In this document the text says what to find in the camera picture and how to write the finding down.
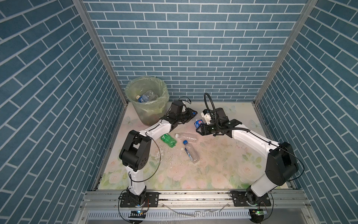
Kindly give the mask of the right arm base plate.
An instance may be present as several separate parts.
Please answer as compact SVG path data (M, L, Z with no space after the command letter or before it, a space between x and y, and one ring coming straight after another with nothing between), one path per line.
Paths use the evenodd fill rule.
M232 198L235 207L272 205L268 194L257 197L252 192L232 190L229 192L229 196Z

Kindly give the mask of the Pepsi bottle blue label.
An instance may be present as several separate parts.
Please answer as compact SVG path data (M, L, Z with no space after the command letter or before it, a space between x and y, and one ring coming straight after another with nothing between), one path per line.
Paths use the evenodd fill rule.
M195 125L195 129L199 129L202 125L204 125L204 122L203 120L199 119L195 121L194 125Z

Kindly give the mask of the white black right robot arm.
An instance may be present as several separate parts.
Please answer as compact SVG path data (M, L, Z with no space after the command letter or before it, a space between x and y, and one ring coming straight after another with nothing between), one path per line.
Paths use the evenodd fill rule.
M289 143L270 140L251 131L236 119L229 120L222 108L205 109L201 116L203 122L196 128L200 135L227 135L251 147L266 159L265 173L246 189L248 204L257 205L269 191L282 186L299 171L298 159Z

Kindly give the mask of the crushed clear bottle white cap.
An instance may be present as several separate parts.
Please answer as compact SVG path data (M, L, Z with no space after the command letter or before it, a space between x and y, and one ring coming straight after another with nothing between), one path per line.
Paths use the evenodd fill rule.
M176 133L175 137L182 141L196 142L198 140L197 135L193 133Z

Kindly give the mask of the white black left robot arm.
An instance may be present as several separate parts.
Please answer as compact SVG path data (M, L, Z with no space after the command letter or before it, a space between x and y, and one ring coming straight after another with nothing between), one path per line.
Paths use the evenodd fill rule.
M131 130L119 154L129 176L129 187L126 190L130 203L142 205L146 200L146 184L143 168L148 162L151 144L164 134L170 133L179 124L191 121L197 111L189 108L184 100L174 101L163 117L151 127L142 131Z

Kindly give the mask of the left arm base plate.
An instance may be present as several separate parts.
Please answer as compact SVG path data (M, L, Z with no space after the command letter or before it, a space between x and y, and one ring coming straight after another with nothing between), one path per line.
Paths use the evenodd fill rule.
M134 208L134 207L157 207L159 201L158 192L145 192L139 196L134 195L126 190L119 197L119 206L121 208Z

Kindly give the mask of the blue label Pocari bottle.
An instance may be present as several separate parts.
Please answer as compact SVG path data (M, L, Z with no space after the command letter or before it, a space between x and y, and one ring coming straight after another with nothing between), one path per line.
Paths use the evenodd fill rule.
M140 102L140 103L146 103L146 102L154 101L157 98L158 98L157 94L152 90L148 90L143 95L141 95L141 96L137 95L137 97L136 97L137 101Z

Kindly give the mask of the clear bottle blue cap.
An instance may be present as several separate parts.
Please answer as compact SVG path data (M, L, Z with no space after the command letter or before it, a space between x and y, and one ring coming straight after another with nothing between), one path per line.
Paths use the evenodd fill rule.
M190 160L192 161L192 163L194 164L197 163L200 160L200 157L196 149L194 148L193 144L188 141L183 141L183 144L185 146L185 151L189 156Z

